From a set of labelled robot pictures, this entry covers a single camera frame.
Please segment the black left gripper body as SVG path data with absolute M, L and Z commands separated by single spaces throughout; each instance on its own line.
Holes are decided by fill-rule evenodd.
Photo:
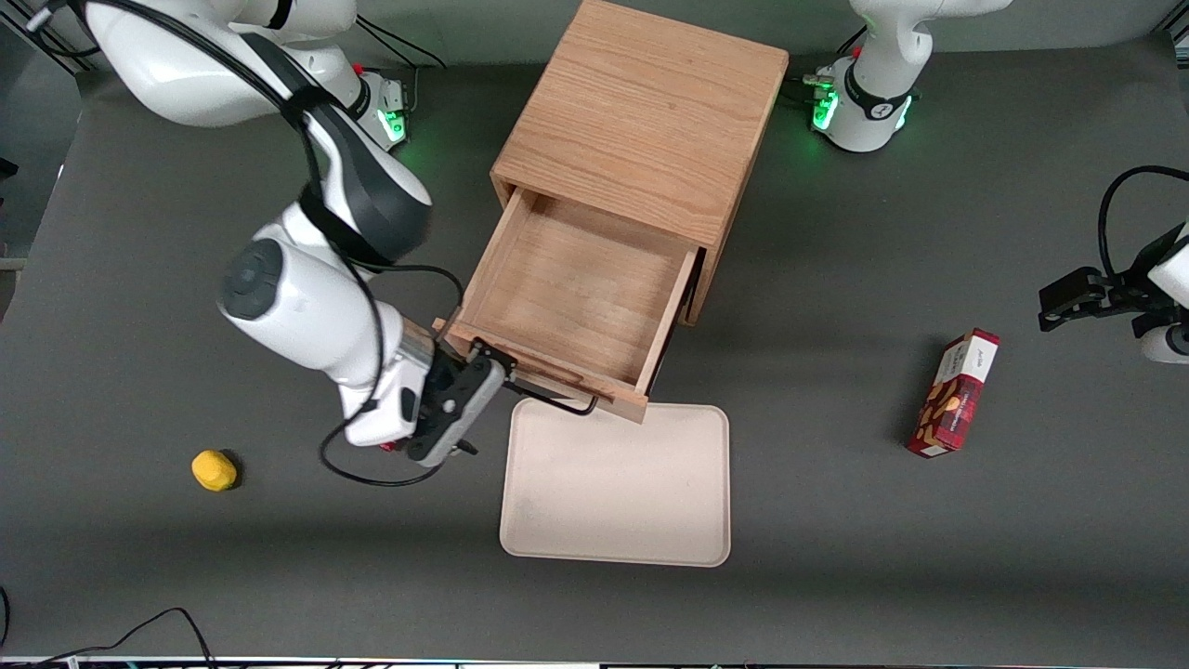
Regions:
M 1100 259 L 1105 271 L 1105 309 L 1101 318 L 1141 314 L 1145 318 L 1166 318 L 1168 297 L 1147 278 L 1168 252 L 1168 233 L 1156 236 L 1138 251 L 1128 269 L 1116 271 L 1113 266 L 1105 223 L 1100 225 Z

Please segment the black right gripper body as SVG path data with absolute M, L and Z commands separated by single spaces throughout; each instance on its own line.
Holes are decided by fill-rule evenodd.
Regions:
M 436 346 L 419 400 L 417 423 L 408 444 L 466 444 L 476 404 L 487 381 L 487 360 L 467 361 L 447 346 Z

